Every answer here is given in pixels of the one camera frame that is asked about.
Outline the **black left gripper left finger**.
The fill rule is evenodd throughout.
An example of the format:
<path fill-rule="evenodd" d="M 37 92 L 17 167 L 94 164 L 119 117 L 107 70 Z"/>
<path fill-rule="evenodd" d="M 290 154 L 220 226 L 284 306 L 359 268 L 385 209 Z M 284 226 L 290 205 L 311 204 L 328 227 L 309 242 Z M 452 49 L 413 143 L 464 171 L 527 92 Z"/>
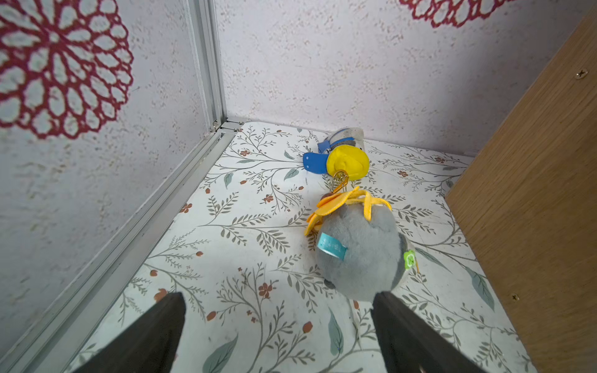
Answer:
<path fill-rule="evenodd" d="M 186 310 L 183 295 L 169 293 L 77 371 L 171 371 Z"/>

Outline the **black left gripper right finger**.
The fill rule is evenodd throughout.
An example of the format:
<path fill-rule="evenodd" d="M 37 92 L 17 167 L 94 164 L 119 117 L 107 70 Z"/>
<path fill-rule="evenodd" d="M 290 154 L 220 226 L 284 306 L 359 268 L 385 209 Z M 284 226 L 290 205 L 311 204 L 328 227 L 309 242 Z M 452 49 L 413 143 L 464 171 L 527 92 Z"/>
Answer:
<path fill-rule="evenodd" d="M 388 372 L 482 372 L 390 292 L 380 292 L 371 310 Z"/>

